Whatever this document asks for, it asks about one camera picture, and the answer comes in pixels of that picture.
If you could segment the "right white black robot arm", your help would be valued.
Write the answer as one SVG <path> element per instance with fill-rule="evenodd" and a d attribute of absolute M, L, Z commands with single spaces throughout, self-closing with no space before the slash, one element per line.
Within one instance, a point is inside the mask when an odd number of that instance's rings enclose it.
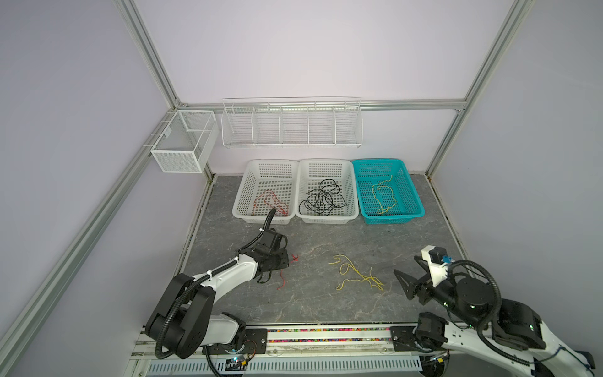
<path fill-rule="evenodd" d="M 413 326 L 394 326 L 396 351 L 421 353 L 422 373 L 441 376 L 453 351 L 505 369 L 515 376 L 592 376 L 595 360 L 559 339 L 526 304 L 502 297 L 493 275 L 469 260 L 438 254 L 416 257 L 424 275 L 394 276 L 407 299 L 440 304 L 441 317 L 419 314 Z"/>

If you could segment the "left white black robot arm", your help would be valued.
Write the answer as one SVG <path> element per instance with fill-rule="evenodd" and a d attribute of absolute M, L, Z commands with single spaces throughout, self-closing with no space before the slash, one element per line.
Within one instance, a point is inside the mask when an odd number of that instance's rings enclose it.
<path fill-rule="evenodd" d="M 189 358 L 200 347 L 244 348 L 246 323 L 232 314 L 214 314 L 215 303 L 250 281 L 269 282 L 272 272 L 289 267 L 288 239 L 272 227 L 270 210 L 260 233 L 236 252 L 236 257 L 205 273 L 179 273 L 150 315 L 144 333 L 155 341 L 155 358 Z"/>

